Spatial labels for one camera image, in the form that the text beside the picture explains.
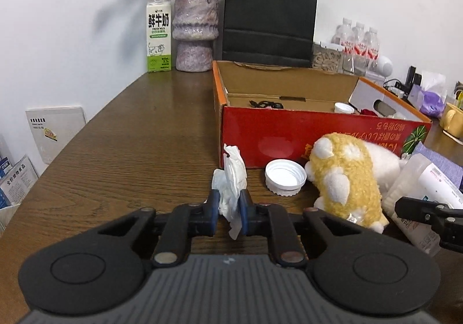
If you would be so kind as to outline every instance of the black paper bag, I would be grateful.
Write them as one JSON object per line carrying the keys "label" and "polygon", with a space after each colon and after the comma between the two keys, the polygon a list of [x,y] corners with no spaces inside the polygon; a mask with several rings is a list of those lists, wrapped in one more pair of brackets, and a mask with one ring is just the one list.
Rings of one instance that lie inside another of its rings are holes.
{"label": "black paper bag", "polygon": [[317,0],[225,0],[222,58],[308,67]]}

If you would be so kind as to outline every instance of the white tissue paper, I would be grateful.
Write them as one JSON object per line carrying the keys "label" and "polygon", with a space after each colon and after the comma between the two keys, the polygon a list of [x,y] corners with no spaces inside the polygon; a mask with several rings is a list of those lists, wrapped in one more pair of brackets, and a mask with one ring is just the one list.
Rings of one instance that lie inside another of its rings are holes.
{"label": "white tissue paper", "polygon": [[431,91],[441,97],[445,103],[447,96],[447,86],[445,85],[445,76],[440,73],[432,73],[426,70],[421,72],[421,88],[424,91]]}
{"label": "white tissue paper", "polygon": [[228,234],[236,240],[241,231],[241,217],[238,209],[238,197],[241,190],[247,187],[246,166],[236,146],[224,144],[224,169],[216,169],[212,176],[212,189],[221,193],[218,205],[219,214],[230,222]]}

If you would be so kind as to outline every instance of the gray ridged panel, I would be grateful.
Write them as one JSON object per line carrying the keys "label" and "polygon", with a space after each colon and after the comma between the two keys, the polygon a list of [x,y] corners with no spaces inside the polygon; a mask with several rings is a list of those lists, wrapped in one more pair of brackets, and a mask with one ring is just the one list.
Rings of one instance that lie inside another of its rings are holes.
{"label": "gray ridged panel", "polygon": [[300,270],[267,255],[190,255],[155,270],[131,300],[108,312],[59,318],[33,311],[21,324],[438,324],[424,312],[367,318],[324,300]]}

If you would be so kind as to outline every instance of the white wall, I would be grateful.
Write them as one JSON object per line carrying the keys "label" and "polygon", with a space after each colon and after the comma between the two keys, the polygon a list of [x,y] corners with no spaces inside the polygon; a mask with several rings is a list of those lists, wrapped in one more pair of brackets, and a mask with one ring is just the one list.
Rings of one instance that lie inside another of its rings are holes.
{"label": "white wall", "polygon": [[[146,0],[1,0],[0,133],[15,161],[24,153],[39,173],[25,110],[82,106],[87,120],[145,71]],[[349,17],[379,29],[381,52],[404,78],[409,65],[460,69],[463,0],[318,0],[316,40]]]}

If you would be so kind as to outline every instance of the mug handle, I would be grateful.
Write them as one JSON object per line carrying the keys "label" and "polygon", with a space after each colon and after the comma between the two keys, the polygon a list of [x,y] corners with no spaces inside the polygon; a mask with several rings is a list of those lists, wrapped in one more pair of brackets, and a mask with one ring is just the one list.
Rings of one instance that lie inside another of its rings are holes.
{"label": "mug handle", "polygon": [[449,128],[450,128],[450,123],[453,119],[453,116],[455,115],[457,111],[455,110],[449,110],[446,114],[445,114],[445,117],[444,117],[444,130],[445,131],[448,131]]}

